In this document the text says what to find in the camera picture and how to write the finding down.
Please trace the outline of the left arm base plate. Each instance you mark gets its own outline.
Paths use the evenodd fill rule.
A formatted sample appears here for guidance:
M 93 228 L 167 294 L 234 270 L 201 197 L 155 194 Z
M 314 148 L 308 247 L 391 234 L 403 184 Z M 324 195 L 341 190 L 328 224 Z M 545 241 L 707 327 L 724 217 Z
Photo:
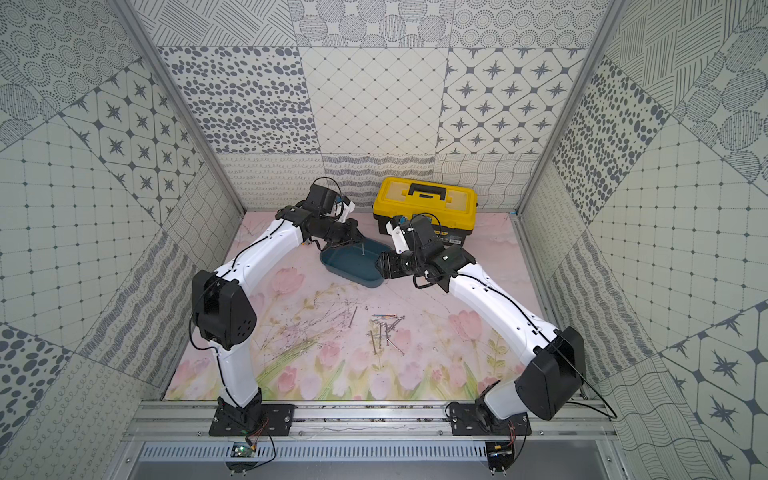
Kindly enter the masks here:
M 287 437 L 296 406 L 293 404 L 255 404 L 244 409 L 226 402 L 217 406 L 208 434 L 211 437 L 262 435 Z

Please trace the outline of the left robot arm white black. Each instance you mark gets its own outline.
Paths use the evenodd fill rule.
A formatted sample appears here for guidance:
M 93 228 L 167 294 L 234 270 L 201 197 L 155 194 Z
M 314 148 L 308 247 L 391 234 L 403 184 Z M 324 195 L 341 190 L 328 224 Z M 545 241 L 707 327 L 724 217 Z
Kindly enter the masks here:
M 288 254 L 304 243 L 323 241 L 326 250 L 362 241 L 349 215 L 355 203 L 341 190 L 314 183 L 307 197 L 279 209 L 264 233 L 216 270 L 192 280 L 191 325 L 215 354 L 222 380 L 220 399 L 238 414 L 260 402 L 248 342 L 257 325 L 249 292 Z

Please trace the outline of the single steel nail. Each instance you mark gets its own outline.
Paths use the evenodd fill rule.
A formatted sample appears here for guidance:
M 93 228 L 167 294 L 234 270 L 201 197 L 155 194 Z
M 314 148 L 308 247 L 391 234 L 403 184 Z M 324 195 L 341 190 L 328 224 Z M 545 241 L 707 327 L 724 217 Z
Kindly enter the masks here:
M 353 310 L 353 313 L 352 313 L 352 315 L 350 317 L 350 320 L 349 320 L 347 328 L 350 328 L 350 329 L 352 328 L 353 322 L 354 322 L 354 319 L 355 319 L 355 316 L 357 314 L 358 309 L 359 309 L 359 307 L 356 306 L 355 309 Z

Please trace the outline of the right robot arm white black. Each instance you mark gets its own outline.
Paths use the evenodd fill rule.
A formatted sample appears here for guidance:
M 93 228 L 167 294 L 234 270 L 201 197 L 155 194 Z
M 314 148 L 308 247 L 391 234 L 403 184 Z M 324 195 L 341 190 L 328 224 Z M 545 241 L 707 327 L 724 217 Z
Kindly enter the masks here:
M 551 420 L 585 383 L 585 345 L 574 328 L 564 330 L 534 315 L 505 292 L 476 258 L 438 238 L 431 219 L 396 216 L 385 230 L 394 248 L 379 255 L 376 268 L 386 279 L 422 277 L 469 306 L 517 355 L 523 373 L 499 381 L 480 396 L 480 411 L 492 419 L 531 413 Z

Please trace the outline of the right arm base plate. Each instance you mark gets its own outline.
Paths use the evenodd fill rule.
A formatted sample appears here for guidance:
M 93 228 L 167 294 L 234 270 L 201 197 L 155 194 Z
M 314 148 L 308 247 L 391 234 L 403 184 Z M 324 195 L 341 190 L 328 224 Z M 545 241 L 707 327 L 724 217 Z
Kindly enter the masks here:
M 527 436 L 532 432 L 526 413 L 499 419 L 479 404 L 453 401 L 446 405 L 445 414 L 453 436 Z

